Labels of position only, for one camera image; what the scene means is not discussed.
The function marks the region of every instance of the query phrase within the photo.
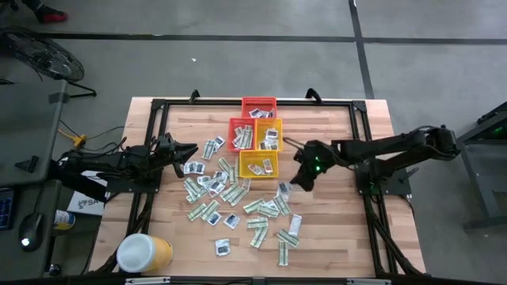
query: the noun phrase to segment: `keyboard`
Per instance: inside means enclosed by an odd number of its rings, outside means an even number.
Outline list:
[[[14,189],[0,188],[0,230],[10,230],[13,227]]]

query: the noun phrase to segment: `red shoe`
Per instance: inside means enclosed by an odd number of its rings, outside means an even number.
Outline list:
[[[36,12],[37,20],[42,24],[66,21],[69,15],[47,6],[41,6]]]

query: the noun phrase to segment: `concrete floor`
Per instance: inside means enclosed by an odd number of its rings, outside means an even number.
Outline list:
[[[346,0],[47,0],[70,13],[61,25],[38,25],[22,7],[11,23],[40,31],[158,34],[353,36]],[[364,36],[505,38],[502,0],[356,0]],[[97,134],[121,125],[134,96],[271,95],[364,98],[355,44],[58,40],[86,68],[81,82],[99,96],[74,100],[63,119]],[[375,98],[387,99],[397,133],[447,124],[463,134],[507,98],[504,46],[367,44]],[[0,78],[39,80],[28,67],[1,58]],[[120,131],[94,142],[120,139]],[[55,156],[70,143],[58,138]],[[482,216],[461,158],[426,161],[410,183],[428,273],[445,278],[507,283],[507,228],[465,233]],[[83,217],[83,234],[59,243],[55,258],[78,274],[98,219]]]

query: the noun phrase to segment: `yellow basket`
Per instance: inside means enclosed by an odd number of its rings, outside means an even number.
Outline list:
[[[262,161],[271,160],[273,172],[270,175],[255,175],[248,165],[264,168]],[[275,178],[278,177],[278,151],[276,150],[242,150],[239,152],[239,176],[242,178]]]
[[[255,150],[261,150],[261,142],[265,139],[266,131],[274,128],[278,131],[278,150],[284,150],[284,132],[282,130],[282,119],[256,119],[255,120]]]

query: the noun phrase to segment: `wooden table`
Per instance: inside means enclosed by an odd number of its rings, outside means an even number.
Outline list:
[[[126,145],[143,144],[152,97],[132,98],[124,136]],[[366,100],[373,139],[393,135],[391,118],[385,100]],[[200,158],[207,139],[217,135],[227,138],[229,118],[240,117],[239,106],[171,106],[167,123],[174,139],[181,143],[198,143],[199,151],[191,161]],[[301,142],[319,139],[351,139],[349,113],[339,107],[279,107],[278,117],[283,120],[284,136]],[[297,249],[289,250],[289,265],[277,266],[278,242],[276,233],[288,230],[290,218],[281,216],[269,220],[267,239],[260,249],[250,245],[254,230],[246,228],[246,220],[257,215],[245,215],[243,206],[253,200],[270,200],[276,194],[278,181],[289,181],[299,164],[292,160],[295,149],[289,145],[279,154],[278,179],[252,180],[250,193],[234,208],[220,198],[219,213],[234,212],[241,217],[235,230],[222,223],[210,226],[201,219],[190,222],[187,214],[196,204],[185,197],[183,180],[177,179],[172,167],[162,176],[160,192],[156,195],[151,214],[149,234],[164,238],[174,247],[170,266],[152,275],[164,276],[291,276],[291,277],[367,277],[374,276],[372,254],[364,204],[356,193],[353,172],[335,166],[315,181],[313,192],[295,187],[289,206],[294,214],[303,216]],[[206,174],[219,170],[220,157],[230,163],[238,154],[222,147],[206,165]],[[100,267],[120,244],[127,228],[132,194],[120,194],[105,206],[90,270]],[[210,197],[200,202],[211,202]],[[414,266],[424,271],[421,249],[414,218],[406,201],[396,196],[386,197],[386,208],[391,234],[399,248]],[[217,257],[215,240],[230,238],[231,254]],[[379,237],[384,268],[387,268],[385,249]]]

